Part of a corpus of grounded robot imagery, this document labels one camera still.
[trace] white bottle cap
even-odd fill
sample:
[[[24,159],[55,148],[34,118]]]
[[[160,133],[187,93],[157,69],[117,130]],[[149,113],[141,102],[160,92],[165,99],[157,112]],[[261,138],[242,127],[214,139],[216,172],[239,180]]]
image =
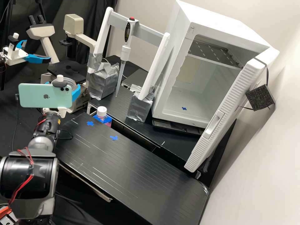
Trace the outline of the white bottle cap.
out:
[[[104,116],[106,116],[106,112],[107,112],[107,108],[104,106],[99,106],[97,108],[97,116],[104,117]]]
[[[19,37],[19,34],[18,33],[13,33],[13,38],[15,38],[15,39],[18,39],[18,37]]]
[[[63,75],[56,76],[58,82],[63,82]]]

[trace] silver duct tape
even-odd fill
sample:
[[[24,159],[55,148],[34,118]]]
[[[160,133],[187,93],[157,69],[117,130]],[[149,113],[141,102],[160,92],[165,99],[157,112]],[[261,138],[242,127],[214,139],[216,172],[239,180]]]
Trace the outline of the silver duct tape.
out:
[[[102,61],[102,53],[98,53],[98,54],[90,53],[88,55],[87,66],[97,71],[99,70],[101,61]]]
[[[150,93],[143,100],[138,99],[139,94],[139,92],[133,93],[127,117],[144,123],[153,103],[154,89],[151,87]]]
[[[115,91],[118,82],[119,65],[118,63],[95,73],[87,74],[88,91],[92,98],[98,100],[108,96]]]

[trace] pink liquid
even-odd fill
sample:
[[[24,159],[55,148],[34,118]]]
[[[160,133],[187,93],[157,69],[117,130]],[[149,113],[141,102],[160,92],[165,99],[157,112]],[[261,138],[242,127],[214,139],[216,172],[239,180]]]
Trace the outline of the pink liquid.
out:
[[[105,118],[106,118],[106,116],[104,116],[104,117],[100,117],[100,116],[98,116],[98,118],[102,121],[102,122],[104,122],[104,120],[105,120]],[[108,126],[109,128],[111,128],[112,127],[112,121],[110,121],[110,122],[107,122],[107,123],[104,123],[106,126]]]

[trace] smartphone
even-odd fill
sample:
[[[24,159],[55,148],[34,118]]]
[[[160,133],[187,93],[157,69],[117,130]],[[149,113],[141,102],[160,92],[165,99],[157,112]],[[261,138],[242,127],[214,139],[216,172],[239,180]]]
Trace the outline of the smartphone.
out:
[[[25,108],[72,107],[72,88],[52,84],[21,83],[18,86],[20,105]]]

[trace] white wall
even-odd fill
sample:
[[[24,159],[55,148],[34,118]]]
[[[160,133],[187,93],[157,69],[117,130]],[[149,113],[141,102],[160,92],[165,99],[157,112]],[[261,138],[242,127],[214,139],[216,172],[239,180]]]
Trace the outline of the white wall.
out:
[[[219,168],[225,173],[215,179],[201,225],[300,223],[300,26],[286,51],[287,65],[270,84],[275,110],[267,121],[269,115],[260,118],[263,127],[249,143],[237,142]]]
[[[140,23],[164,32],[175,0],[119,0],[116,12],[134,16]],[[265,38],[273,47],[283,50],[299,21],[299,0],[184,0],[202,8],[241,20]],[[120,56],[124,31],[112,29],[108,55]],[[132,40],[129,60],[149,70],[157,47],[138,38]]]

